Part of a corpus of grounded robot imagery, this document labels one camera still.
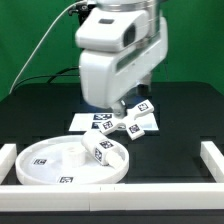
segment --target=white robot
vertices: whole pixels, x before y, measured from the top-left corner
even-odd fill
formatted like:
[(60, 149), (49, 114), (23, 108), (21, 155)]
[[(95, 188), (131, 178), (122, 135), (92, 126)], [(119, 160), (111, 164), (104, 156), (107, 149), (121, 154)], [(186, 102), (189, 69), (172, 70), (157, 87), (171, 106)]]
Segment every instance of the white robot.
[(76, 32), (84, 99), (92, 106), (112, 108), (124, 116), (122, 97), (145, 83), (166, 57), (167, 24), (162, 0), (97, 0)]

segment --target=black table surface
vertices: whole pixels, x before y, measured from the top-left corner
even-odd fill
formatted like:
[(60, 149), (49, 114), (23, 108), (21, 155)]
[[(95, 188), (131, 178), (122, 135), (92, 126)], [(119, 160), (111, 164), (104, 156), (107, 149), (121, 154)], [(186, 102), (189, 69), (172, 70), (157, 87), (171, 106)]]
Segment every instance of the black table surface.
[[(108, 137), (123, 144), (130, 168), (123, 183), (215, 182), (200, 158), (201, 141), (224, 150), (224, 96), (198, 82), (153, 83), (150, 94), (134, 89), (129, 108), (149, 99), (159, 131), (131, 141), (125, 131)], [(0, 102), (0, 145), (16, 143), (18, 153), (38, 141), (83, 134), (69, 132), (75, 113), (109, 112), (87, 105), (80, 84), (28, 84)], [(3, 184), (19, 184), (13, 168)], [(0, 223), (223, 223), (224, 210), (0, 213)]]

